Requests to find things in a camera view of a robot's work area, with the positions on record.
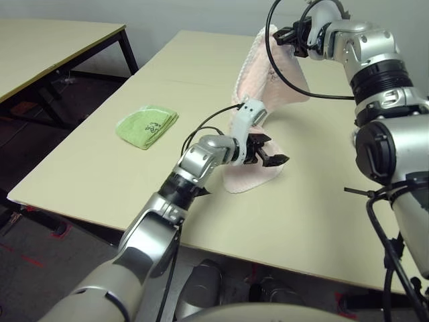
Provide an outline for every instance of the logo on green towel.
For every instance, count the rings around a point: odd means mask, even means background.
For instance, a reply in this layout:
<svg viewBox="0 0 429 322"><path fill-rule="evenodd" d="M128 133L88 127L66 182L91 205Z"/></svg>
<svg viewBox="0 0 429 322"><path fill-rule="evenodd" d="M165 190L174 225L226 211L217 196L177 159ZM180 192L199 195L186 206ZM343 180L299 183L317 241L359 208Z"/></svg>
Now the logo on green towel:
<svg viewBox="0 0 429 322"><path fill-rule="evenodd" d="M146 126L145 130L150 131L150 133L156 133L161 128L161 125L155 122L150 122L148 126Z"/></svg>

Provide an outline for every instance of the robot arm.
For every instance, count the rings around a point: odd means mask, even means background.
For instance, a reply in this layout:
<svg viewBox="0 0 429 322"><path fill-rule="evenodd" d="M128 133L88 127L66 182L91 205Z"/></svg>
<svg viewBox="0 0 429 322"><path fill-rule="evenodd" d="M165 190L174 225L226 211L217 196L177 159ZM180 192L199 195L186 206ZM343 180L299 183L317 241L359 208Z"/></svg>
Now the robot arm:
<svg viewBox="0 0 429 322"><path fill-rule="evenodd" d="M355 96L356 163L371 180L389 186L428 181L429 101L413 87L393 35L344 17L338 1L320 1L304 26L274 37L293 44L298 56L343 64ZM297 41L302 30L306 46ZM429 278L429 190L389 193L400 231L424 278Z"/></svg>
<svg viewBox="0 0 429 322"><path fill-rule="evenodd" d="M213 170L221 164L255 163L256 154L265 166L288 159L267 156L262 146L270 139L249 134L265 115L262 102L248 100L234 118L231 136L204 136L191 146L123 234L118 255L93 270L40 321L133 321L146 281L167 270L179 227L194 198L207 194L204 186Z"/></svg>

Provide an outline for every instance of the table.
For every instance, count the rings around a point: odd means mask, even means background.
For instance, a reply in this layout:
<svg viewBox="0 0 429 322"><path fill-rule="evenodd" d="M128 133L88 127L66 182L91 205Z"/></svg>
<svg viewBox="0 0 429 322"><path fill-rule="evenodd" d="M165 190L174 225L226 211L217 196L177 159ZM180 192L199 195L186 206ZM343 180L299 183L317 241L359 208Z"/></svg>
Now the table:
<svg viewBox="0 0 429 322"><path fill-rule="evenodd" d="M229 105L252 37L180 32L107 99L10 193L18 203L124 230L175 165L184 138ZM301 60L312 91L350 93L343 68ZM149 150L115 135L116 123L145 104L180 117ZM383 248L367 218L366 198L344 186L376 189L355 165L355 104L310 99L268 118L268 134L291 158L274 180L229 194L222 169L185 220L182 243L288 270L381 289ZM227 129L229 114L212 124ZM387 203L376 206L386 232L398 232ZM419 276L406 250L403 265ZM392 289L403 292L394 278Z"/></svg>
<svg viewBox="0 0 429 322"><path fill-rule="evenodd" d="M118 42L132 74L138 71L125 25L43 19L0 19L0 113L43 125L64 123L38 90L58 94L50 81ZM38 103L53 122L12 114L7 108L27 99Z"/></svg>

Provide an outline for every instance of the wire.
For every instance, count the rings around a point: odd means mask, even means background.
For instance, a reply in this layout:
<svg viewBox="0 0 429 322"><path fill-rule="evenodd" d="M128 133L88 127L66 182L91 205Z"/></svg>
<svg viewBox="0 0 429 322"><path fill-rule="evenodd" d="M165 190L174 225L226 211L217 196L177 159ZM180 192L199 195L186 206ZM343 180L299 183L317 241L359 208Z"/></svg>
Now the wire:
<svg viewBox="0 0 429 322"><path fill-rule="evenodd" d="M395 253L399 258L402 257L404 252L404 239L402 234L399 232L396 239L390 240L395 248ZM386 275L384 278L384 289L383 289L383 316L385 322L391 322L391 280L393 277L394 269L391 267L389 259L385 259Z"/></svg>
<svg viewBox="0 0 429 322"><path fill-rule="evenodd" d="M156 320L155 320L156 322L161 321L162 313L164 312L164 307L166 306L167 296L168 296L168 292L170 291L170 286L172 284L174 268L176 267L177 257L178 257L178 253L179 253L181 234L182 234L182 226L179 226L178 233L177 233L177 238L178 238L177 239L177 248L176 248L176 251L174 252L174 257L172 260L172 265L170 267L170 272L168 273L166 289L164 290L164 294L162 295L160 309L158 310L158 314L157 314Z"/></svg>
<svg viewBox="0 0 429 322"><path fill-rule="evenodd" d="M195 136L195 134L196 134L196 132L198 132L198 131L200 131L200 130L202 130L202 129L213 129L213 130L215 130L220 136L223 136L224 134L223 134L223 132L220 130L220 129L218 129L217 127L214 127L214 126L203 126L203 127L200 127L199 129L196 129L195 131L193 131L187 138L186 138L186 140L185 140L185 142L183 142L183 145L182 145L182 151L181 151L181 153L180 153L180 155L181 156L183 156L183 153L185 152L185 150L187 150L188 148L189 148L189 146L190 146L190 143L191 143L191 141L192 141L192 138L194 138L194 136Z"/></svg>
<svg viewBox="0 0 429 322"><path fill-rule="evenodd" d="M308 91L305 91L304 89L300 89L299 87L292 84L280 71L277 64L274 61L273 54L271 53L271 48L269 47L269 25L271 25L271 19L273 17L273 13L275 11L275 8L278 6L281 0L275 0L271 8L269 9L267 21L265 23L265 49L267 50L268 60L273 66L273 69L275 73L280 77L280 79L288 85L291 89L294 91L297 91L303 95L309 96L309 97L315 97L317 99L342 99L342 100L354 100L355 98L353 96L338 96L338 95L323 95L323 94L314 94Z"/></svg>
<svg viewBox="0 0 429 322"><path fill-rule="evenodd" d="M182 146L182 150L181 150L181 152L180 152L180 155L181 156L183 156L183 153L184 153L184 151L186 150L186 149L188 149L189 147L190 147L190 143L191 143L191 141L192 141L192 139L194 138L194 136L195 136L195 134L196 134L196 132L198 132L200 129L202 129L202 127L204 126L204 124L205 123L207 123L208 121L210 121L213 117L215 117L215 116L217 116L217 115L219 115L219 114L221 114L221 113L223 113L223 112L226 112L226 111L229 111L230 109L240 109L240 107L242 107L243 106L243 103L240 103L240 104L235 104L235 105L232 105L232 106L230 106L230 107L225 107L224 109L221 109L221 110L219 110L219 111L217 111L216 113L213 113L212 115L210 115L209 117L207 117L187 138L186 138L186 140L185 140L185 142L183 143L183 146ZM213 128L213 129L216 129L217 131L220 131L219 129L217 129L217 128L215 128L215 127L207 127L207 128Z"/></svg>
<svg viewBox="0 0 429 322"><path fill-rule="evenodd" d="M410 299L411 305L413 306L419 320L420 321L429 321L428 313L426 312L425 308L423 307L419 298L417 297L417 294L414 291L410 280L408 280L408 277L404 271L404 268L402 267L402 265L400 263L400 259L398 258L396 251L393 248L392 243L387 238L383 228L380 225L380 222L377 219L377 216L375 216L375 213L373 210L374 203L376 203L377 201L386 199L386 197L387 196L385 193L380 193L380 191L377 191L375 193L375 196L370 198L367 201L366 208L367 208L369 220L371 221L371 223L374 227L374 230L378 235L378 238L380 239L381 243L383 244L384 249L386 251L386 254L389 257L389 259L390 259L390 261L391 261L391 263L392 263L392 265L396 271L397 277L401 281L402 286L404 287L404 290L405 290L408 298Z"/></svg>
<svg viewBox="0 0 429 322"><path fill-rule="evenodd" d="M384 322L391 322L391 279L393 277L393 268L386 270L383 289L383 316Z"/></svg>

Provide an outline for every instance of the folded green cloth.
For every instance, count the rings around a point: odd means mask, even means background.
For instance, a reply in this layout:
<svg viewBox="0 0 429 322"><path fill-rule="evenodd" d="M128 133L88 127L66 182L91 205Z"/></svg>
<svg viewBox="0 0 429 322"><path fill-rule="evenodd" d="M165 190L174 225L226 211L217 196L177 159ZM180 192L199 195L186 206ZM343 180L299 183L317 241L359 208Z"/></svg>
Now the folded green cloth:
<svg viewBox="0 0 429 322"><path fill-rule="evenodd" d="M116 134L123 140L147 150L179 115L165 107L148 105L128 115L116 125Z"/></svg>

